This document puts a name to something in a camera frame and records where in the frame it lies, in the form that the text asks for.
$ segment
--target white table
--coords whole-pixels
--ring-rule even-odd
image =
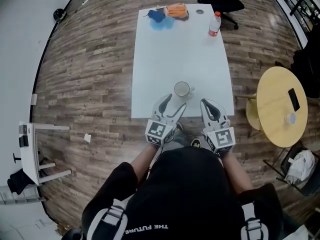
[[[219,31],[208,35],[214,11],[210,4],[187,4],[189,19],[175,20],[171,29],[154,30],[139,11],[132,78],[132,118],[149,118],[154,104],[167,94],[174,94],[177,82],[195,87],[188,98],[173,99],[177,107],[187,102],[184,117],[201,116],[200,100],[213,100],[234,115],[234,101],[225,46]]]
[[[49,175],[46,177],[39,176],[39,171],[41,169],[54,167],[56,166],[56,164],[52,162],[48,164],[39,165],[37,134],[36,134],[36,129],[70,130],[69,126],[56,126],[54,124],[29,123],[29,122],[28,123],[20,122],[19,125],[26,125],[27,137],[28,137],[28,146],[20,148],[22,169],[24,173],[28,175],[31,180],[34,181],[35,184],[39,185],[41,183],[51,181],[72,173],[71,170],[65,170],[65,171],[62,171],[53,175]]]

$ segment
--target smartphone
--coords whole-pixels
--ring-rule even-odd
[[[298,101],[298,98],[297,98],[295,89],[293,89],[293,88],[290,89],[290,90],[288,91],[288,94],[289,94],[289,96],[290,96],[293,109],[294,109],[294,111],[296,112],[298,109],[300,109],[300,105],[299,105],[299,101]]]

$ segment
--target paper scrap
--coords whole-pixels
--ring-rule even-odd
[[[90,143],[90,141],[91,141],[91,135],[86,133],[86,134],[84,135],[84,140],[85,140],[86,142],[89,142],[89,143]]]
[[[37,98],[38,98],[38,94],[33,93],[32,96],[31,96],[31,105],[32,106],[37,105]]]
[[[85,0],[82,5],[84,6],[89,0]]]

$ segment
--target shoulder strap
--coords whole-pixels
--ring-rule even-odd
[[[113,199],[110,208],[100,210],[94,217],[88,230],[87,240],[101,239],[99,233],[103,233],[103,239],[120,240],[128,224],[125,208],[126,204]]]
[[[241,240],[267,240],[268,228],[256,218],[254,203],[242,206],[246,225],[241,229]]]

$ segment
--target orange package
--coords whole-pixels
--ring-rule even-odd
[[[185,18],[188,16],[187,7],[181,3],[175,3],[172,5],[168,5],[164,8],[164,14],[168,17],[173,18]]]

